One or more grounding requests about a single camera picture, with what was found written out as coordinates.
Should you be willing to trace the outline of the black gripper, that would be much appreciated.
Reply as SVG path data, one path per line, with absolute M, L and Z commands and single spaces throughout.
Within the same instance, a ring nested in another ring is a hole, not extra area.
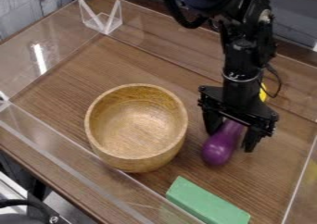
M 243 140 L 245 153 L 252 153 L 263 137 L 272 136 L 277 112 L 260 100 L 263 72 L 252 75 L 224 74 L 224 86 L 201 85 L 199 105 L 204 111 L 207 132 L 215 134 L 229 118 L 248 127 Z

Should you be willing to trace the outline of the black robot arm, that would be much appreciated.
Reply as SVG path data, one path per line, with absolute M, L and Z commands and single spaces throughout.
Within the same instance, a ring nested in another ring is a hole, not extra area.
M 224 85 L 199 87 L 208 133 L 229 118 L 248 127 L 244 151 L 255 151 L 261 139 L 275 134 L 277 112 L 260 99 L 264 73 L 276 73 L 275 14 L 271 0 L 162 0 L 177 23 L 197 29 L 217 28 L 225 54 Z

